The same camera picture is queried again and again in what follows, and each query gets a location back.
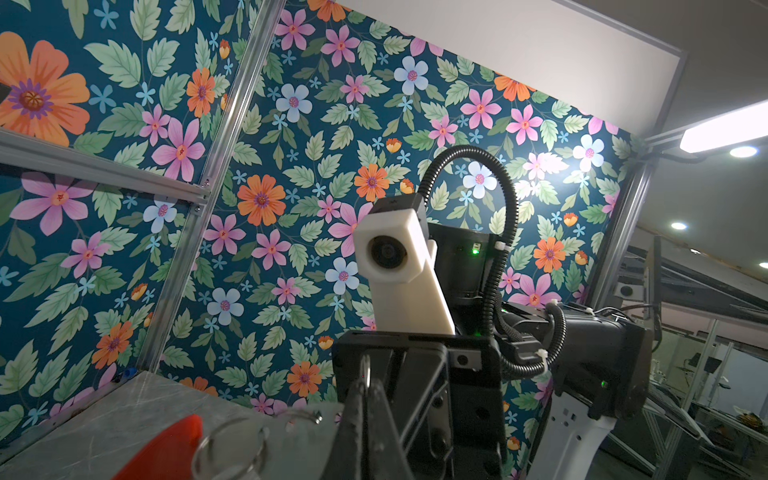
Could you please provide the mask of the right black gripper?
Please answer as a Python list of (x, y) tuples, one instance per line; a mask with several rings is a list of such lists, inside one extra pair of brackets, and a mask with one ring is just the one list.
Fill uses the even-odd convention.
[(500, 353), (481, 337), (349, 331), (332, 348), (340, 402), (371, 360), (413, 479), (498, 479), (507, 458)]

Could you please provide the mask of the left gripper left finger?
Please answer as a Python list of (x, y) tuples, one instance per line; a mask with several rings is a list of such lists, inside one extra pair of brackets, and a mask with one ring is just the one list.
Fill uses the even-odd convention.
[(368, 478), (367, 392), (368, 386), (363, 379), (350, 386), (322, 480)]

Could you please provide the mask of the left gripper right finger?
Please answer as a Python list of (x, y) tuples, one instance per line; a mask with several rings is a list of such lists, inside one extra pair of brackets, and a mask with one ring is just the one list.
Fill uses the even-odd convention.
[(389, 401), (379, 380), (372, 380), (365, 390), (364, 422), (365, 478), (413, 479)]

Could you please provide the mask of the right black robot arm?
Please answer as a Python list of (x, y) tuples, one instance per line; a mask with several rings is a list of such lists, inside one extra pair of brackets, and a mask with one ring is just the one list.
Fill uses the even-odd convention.
[[(438, 176), (461, 158), (497, 180), (500, 233), (429, 225)], [(501, 478), (506, 380), (552, 380), (533, 479), (584, 478), (616, 422), (643, 408), (648, 328), (555, 300), (526, 308), (502, 300), (517, 225), (513, 181), (474, 146), (443, 151), (416, 192), (377, 201), (358, 224), (356, 261), (376, 327), (348, 331), (333, 346), (343, 411), (323, 478)]]

